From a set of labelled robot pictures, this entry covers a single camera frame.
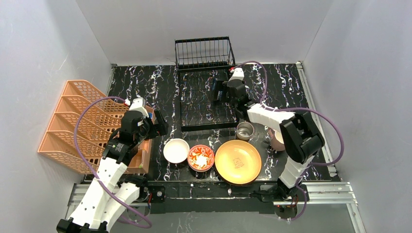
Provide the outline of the white bowl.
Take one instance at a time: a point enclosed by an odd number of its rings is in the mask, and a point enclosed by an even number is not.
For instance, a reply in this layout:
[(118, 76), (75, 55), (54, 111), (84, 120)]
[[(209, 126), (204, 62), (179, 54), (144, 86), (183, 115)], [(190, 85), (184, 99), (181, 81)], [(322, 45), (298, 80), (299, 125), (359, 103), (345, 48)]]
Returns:
[(180, 138), (171, 139), (163, 149), (165, 159), (173, 164), (178, 164), (187, 160), (190, 150), (189, 144)]

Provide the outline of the black wire dish rack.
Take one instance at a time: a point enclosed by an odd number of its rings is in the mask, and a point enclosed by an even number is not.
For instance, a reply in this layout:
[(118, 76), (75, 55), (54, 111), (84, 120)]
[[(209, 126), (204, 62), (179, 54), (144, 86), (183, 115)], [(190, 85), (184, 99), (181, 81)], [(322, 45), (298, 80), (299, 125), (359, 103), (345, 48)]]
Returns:
[(235, 57), (228, 36), (175, 40), (180, 98), (180, 126), (184, 132), (236, 127), (239, 119), (230, 103), (212, 100), (215, 76), (230, 78)]

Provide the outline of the blue floral bowl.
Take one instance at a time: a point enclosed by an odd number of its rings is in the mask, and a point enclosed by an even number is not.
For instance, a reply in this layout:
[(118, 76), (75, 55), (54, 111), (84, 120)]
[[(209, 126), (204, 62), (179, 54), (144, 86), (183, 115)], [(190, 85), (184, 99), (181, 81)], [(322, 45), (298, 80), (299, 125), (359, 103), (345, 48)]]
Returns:
[(222, 84), (223, 84), (223, 80), (220, 77), (215, 76), (213, 78), (213, 82), (212, 82), (212, 100), (213, 101), (220, 100), (219, 92), (222, 89)]

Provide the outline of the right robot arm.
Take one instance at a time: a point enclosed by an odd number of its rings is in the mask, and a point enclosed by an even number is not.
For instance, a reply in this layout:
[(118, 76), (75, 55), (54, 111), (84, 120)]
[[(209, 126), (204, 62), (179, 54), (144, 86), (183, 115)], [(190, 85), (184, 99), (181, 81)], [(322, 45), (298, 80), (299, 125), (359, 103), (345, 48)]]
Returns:
[(280, 133), (288, 159), (278, 182), (287, 189), (294, 187), (313, 156), (325, 145), (309, 109), (271, 109), (250, 99), (244, 81), (239, 79), (214, 81), (211, 90), (212, 100), (230, 103), (236, 117)]

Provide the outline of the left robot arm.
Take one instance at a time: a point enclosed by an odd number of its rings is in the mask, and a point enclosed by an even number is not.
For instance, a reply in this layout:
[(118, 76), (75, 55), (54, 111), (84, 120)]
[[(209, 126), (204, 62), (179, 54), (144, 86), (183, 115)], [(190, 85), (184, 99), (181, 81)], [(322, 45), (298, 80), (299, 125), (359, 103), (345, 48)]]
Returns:
[(120, 128), (114, 130), (104, 148), (100, 165), (82, 201), (70, 217), (56, 226), (59, 233), (108, 233), (125, 209), (140, 194), (145, 180), (141, 176), (125, 180), (119, 191), (113, 190), (125, 173), (138, 146), (144, 140), (168, 133), (168, 123), (159, 110), (154, 111), (156, 123), (140, 111), (127, 111)]

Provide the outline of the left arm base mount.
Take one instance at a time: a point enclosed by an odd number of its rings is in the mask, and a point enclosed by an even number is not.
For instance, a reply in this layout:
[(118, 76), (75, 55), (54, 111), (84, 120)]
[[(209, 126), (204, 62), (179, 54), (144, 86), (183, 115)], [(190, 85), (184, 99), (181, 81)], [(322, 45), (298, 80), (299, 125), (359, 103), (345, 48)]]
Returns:
[(133, 202), (161, 203), (165, 200), (166, 188), (163, 185), (151, 183), (143, 175), (126, 174), (117, 182), (120, 188), (123, 183), (134, 183), (140, 187), (139, 197)]

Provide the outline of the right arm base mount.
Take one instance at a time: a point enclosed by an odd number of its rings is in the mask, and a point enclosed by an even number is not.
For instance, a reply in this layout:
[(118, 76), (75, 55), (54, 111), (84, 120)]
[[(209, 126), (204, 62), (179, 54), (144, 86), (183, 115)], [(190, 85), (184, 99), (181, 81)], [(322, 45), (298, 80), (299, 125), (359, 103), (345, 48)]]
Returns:
[(300, 218), (309, 201), (307, 187), (301, 182), (291, 188), (280, 181), (273, 185), (261, 185), (259, 190), (252, 191), (249, 197), (257, 198), (261, 202), (278, 202), (274, 204), (277, 219), (287, 222)]

